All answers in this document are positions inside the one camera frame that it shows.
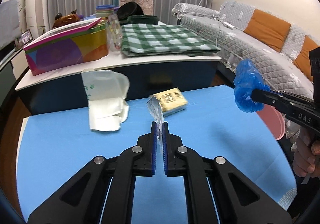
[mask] sofa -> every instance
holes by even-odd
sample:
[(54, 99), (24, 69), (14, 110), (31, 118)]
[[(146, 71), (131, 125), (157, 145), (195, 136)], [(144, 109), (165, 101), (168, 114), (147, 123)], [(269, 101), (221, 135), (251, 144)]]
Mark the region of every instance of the sofa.
[[(293, 61), (299, 55), (306, 35), (318, 45), (320, 41), (297, 25), (291, 24), (284, 45), (281, 51), (277, 52), (243, 32), (255, 9), (255, 6), (236, 1), (226, 1), (220, 11), (178, 3), (172, 14), (181, 20), (184, 27), (216, 43), (221, 48), (218, 54), (226, 68), (234, 71), (240, 60), (250, 59), (273, 90), (287, 91), (312, 99), (313, 83)], [(235, 28), (225, 27), (223, 22), (228, 22)]]

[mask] wooden floor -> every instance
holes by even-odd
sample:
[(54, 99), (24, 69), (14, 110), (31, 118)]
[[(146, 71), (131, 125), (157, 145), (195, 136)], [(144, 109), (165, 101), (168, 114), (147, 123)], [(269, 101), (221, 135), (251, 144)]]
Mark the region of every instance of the wooden floor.
[[(223, 84), (226, 84), (226, 80), (217, 73), (210, 86)], [(29, 116), (28, 109), (20, 98), (16, 98), (0, 141), (0, 187), (20, 215), (16, 182), (16, 156), (22, 120)]]

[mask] orange pillow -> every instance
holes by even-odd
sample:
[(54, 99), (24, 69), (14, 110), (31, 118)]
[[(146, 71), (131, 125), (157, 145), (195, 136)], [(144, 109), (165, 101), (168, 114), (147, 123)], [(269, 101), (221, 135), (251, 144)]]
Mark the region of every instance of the orange pillow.
[(280, 52), (290, 27), (290, 23), (255, 9), (244, 33)]
[(305, 37), (303, 46), (301, 48), (300, 54), (293, 61), (293, 64), (308, 77), (310, 81), (313, 82), (313, 77), (311, 75), (311, 66), (309, 60), (309, 52), (317, 48), (318, 45), (308, 36)]

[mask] stacked cups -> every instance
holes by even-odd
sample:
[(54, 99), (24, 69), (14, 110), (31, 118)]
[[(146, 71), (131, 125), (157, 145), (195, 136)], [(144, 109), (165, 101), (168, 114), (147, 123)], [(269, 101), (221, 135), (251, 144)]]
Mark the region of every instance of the stacked cups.
[(114, 5), (96, 6), (96, 18), (108, 18), (115, 11)]

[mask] human hand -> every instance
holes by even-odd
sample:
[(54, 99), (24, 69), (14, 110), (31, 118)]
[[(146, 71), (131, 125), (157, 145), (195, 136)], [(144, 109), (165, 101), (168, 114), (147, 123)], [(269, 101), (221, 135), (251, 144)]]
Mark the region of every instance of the human hand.
[(311, 177), (320, 176), (320, 165), (314, 164), (316, 156), (320, 155), (320, 141), (315, 141), (310, 148), (309, 145), (313, 138), (313, 133), (303, 127), (300, 128), (300, 135), (296, 141), (297, 150), (293, 160), (293, 170), (300, 177), (306, 177), (308, 173), (311, 174)]

